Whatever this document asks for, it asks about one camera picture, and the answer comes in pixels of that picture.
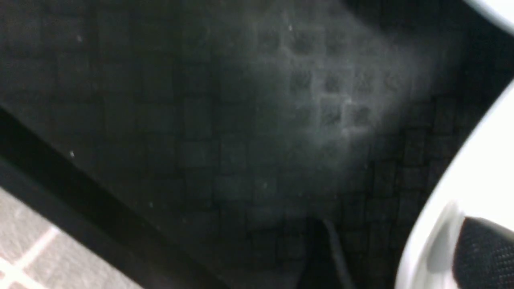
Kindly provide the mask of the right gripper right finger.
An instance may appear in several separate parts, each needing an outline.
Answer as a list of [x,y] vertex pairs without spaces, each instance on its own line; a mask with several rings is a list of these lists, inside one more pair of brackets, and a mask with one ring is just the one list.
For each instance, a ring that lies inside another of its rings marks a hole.
[[466,217],[455,247],[453,278],[459,289],[512,289],[513,232],[484,218]]

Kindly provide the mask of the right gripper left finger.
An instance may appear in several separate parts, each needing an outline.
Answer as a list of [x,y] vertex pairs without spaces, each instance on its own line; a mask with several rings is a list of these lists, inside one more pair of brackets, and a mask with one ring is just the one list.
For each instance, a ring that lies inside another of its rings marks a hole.
[[306,262],[298,289],[354,289],[341,238],[332,221],[310,218],[307,223]]

